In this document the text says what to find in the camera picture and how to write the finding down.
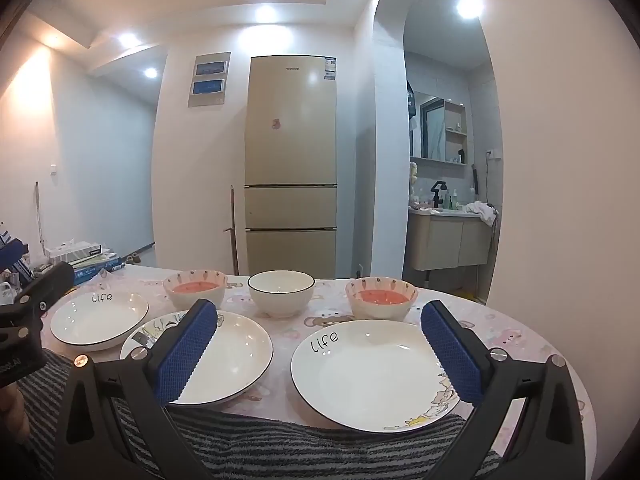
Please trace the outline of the person's left hand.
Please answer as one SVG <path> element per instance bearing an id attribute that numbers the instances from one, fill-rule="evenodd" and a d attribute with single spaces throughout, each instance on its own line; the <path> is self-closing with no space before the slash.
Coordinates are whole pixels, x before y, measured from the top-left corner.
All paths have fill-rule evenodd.
<path id="1" fill-rule="evenodd" d="M 3 387 L 0 391 L 1 429 L 17 444 L 29 437 L 29 420 L 25 410 L 23 393 L 17 384 Z"/>

